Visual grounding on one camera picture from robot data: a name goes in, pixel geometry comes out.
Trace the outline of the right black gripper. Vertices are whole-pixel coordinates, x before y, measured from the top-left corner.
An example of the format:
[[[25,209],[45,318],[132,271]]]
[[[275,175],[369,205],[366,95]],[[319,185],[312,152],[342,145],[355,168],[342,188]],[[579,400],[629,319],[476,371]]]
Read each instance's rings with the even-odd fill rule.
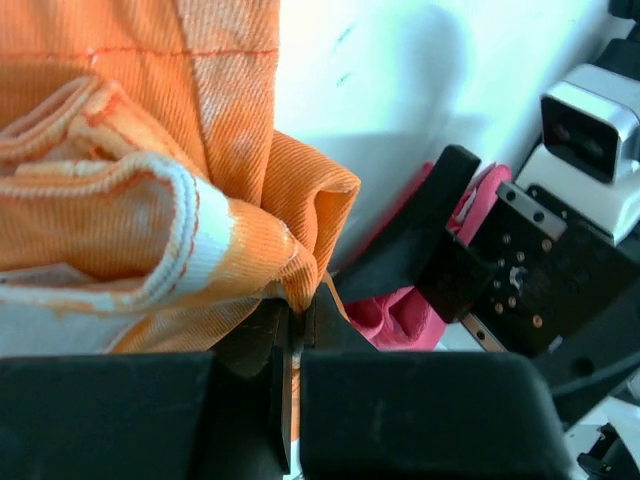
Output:
[[[422,272],[417,288],[444,322],[461,323],[487,351],[535,357],[582,329],[638,277],[639,230],[614,244],[544,188],[504,182],[463,243],[444,231],[480,163],[466,148],[447,146],[334,284],[343,302],[354,303],[413,286]]]

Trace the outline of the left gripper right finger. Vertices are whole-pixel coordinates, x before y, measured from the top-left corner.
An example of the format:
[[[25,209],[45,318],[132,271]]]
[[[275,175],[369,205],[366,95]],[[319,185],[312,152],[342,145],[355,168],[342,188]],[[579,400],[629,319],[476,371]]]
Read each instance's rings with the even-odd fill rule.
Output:
[[[567,479],[572,469],[528,359],[380,352],[327,286],[306,316],[299,432],[308,479]]]

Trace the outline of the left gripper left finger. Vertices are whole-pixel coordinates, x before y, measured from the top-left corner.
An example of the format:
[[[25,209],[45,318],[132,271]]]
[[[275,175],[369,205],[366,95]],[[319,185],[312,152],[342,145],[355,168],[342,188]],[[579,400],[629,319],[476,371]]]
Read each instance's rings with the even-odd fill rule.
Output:
[[[281,478],[289,324],[270,300],[206,352],[3,360],[2,477]]]

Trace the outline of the orange tie-dye garment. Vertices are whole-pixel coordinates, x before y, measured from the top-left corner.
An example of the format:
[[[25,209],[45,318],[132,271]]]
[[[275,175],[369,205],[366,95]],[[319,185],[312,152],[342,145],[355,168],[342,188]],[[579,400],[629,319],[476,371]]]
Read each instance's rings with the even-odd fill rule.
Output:
[[[1,5],[1,353],[205,350],[304,311],[360,188],[274,126],[275,1]]]

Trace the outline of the pink towel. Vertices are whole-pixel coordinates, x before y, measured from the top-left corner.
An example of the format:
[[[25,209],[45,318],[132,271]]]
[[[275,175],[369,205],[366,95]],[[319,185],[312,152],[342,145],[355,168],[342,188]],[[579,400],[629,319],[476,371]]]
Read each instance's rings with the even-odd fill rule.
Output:
[[[511,179],[511,169],[505,165],[485,169],[458,201],[447,228],[463,243],[470,243],[497,200],[497,188]],[[413,287],[342,309],[352,326],[379,350],[431,351],[446,330],[445,322]]]

